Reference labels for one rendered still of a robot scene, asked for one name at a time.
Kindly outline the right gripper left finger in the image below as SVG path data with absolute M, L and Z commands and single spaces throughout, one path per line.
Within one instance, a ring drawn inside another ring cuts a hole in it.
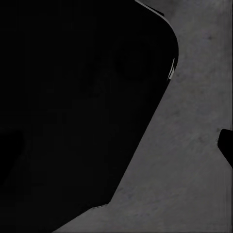
M 0 134 L 0 187 L 25 149 L 21 129 Z

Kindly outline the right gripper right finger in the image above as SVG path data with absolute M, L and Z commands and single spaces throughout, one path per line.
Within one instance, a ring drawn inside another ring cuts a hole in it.
M 217 146 L 233 168 L 233 131 L 222 129 Z

